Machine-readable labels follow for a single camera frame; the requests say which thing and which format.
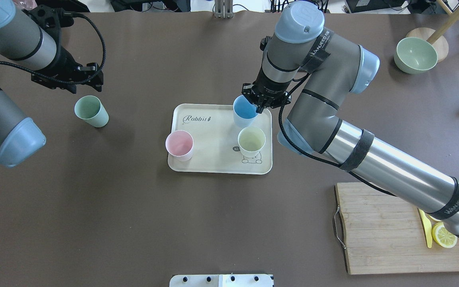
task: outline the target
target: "robotic arm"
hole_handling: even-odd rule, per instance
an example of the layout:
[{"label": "robotic arm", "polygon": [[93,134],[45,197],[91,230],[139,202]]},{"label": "robotic arm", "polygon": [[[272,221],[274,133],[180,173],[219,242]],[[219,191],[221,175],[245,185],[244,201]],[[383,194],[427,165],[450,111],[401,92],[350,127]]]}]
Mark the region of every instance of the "robotic arm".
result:
[{"label": "robotic arm", "polygon": [[288,139],[278,135],[281,144],[297,153],[302,149],[331,158],[340,169],[443,220],[459,237],[459,180],[336,116],[348,92],[361,93],[373,80],[377,56],[325,28],[324,15],[304,1],[284,9],[273,37],[262,40],[262,48],[257,79],[242,89],[257,112],[290,103],[286,89],[297,71],[311,73],[284,122]]},{"label": "robotic arm", "polygon": [[[104,60],[101,67],[96,63],[84,67],[61,46],[61,28],[71,26],[73,17],[86,18],[43,5],[24,13],[11,0],[0,0],[0,55],[15,63],[0,64],[29,71],[33,82],[51,89],[75,93],[76,84],[87,84],[101,91]],[[0,164],[14,167],[43,145],[40,129],[0,88]]]}]

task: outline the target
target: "bowl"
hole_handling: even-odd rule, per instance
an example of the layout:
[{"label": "bowl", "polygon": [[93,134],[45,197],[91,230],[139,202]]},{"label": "bowl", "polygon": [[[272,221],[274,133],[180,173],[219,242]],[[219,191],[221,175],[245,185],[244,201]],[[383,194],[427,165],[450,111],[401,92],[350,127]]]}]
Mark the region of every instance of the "bowl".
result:
[{"label": "bowl", "polygon": [[438,55],[433,46],[421,38],[408,37],[396,46],[394,62],[405,73],[424,73],[435,67]]}]

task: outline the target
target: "wooden disc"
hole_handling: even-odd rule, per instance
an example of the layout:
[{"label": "wooden disc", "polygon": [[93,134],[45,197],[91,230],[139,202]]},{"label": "wooden disc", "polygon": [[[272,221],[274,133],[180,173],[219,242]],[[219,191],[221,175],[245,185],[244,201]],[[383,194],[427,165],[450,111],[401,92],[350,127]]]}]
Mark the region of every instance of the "wooden disc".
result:
[{"label": "wooden disc", "polygon": [[[433,33],[435,33],[435,30],[422,27],[413,29],[406,36],[428,40],[428,38]],[[433,48],[435,48],[435,51],[437,51],[437,55],[439,56],[439,60],[437,61],[437,63],[442,62],[449,53],[449,44],[447,43],[447,40],[446,38],[444,38],[444,36],[441,36],[437,41],[435,41],[435,43],[433,43]]]}]

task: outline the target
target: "yellow knife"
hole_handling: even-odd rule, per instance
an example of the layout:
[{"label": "yellow knife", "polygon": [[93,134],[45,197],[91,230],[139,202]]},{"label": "yellow knife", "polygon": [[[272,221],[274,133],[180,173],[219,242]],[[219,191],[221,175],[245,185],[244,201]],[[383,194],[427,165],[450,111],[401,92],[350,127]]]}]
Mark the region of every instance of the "yellow knife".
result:
[{"label": "yellow knife", "polygon": [[426,245],[428,248],[432,247],[433,238],[432,238],[432,222],[428,219],[424,211],[419,210],[419,215],[421,216],[422,227],[424,229],[424,235],[426,236]]}]

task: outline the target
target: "table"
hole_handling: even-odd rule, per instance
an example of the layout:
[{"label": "table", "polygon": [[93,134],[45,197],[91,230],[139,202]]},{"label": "table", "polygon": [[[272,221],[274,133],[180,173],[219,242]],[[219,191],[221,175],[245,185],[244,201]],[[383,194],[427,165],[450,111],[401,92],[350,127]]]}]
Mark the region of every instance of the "table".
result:
[{"label": "table", "polygon": [[[47,137],[18,167],[0,167],[0,286],[164,287],[174,274],[231,272],[273,274],[276,286],[459,285],[459,273],[348,275],[331,218],[334,185],[354,178],[278,142],[262,176],[169,169],[173,109],[231,104],[257,76],[260,40],[279,15],[89,17],[107,42],[97,93],[107,126],[95,129],[73,113],[91,88],[49,90],[0,67],[0,87]],[[445,34],[447,59],[433,70],[407,75],[392,59],[408,31],[436,29],[446,18],[326,15],[326,26],[381,59],[370,87],[349,95],[339,116],[459,178],[459,22]],[[100,61],[97,36],[82,20],[64,29],[63,44],[83,64]]]}]

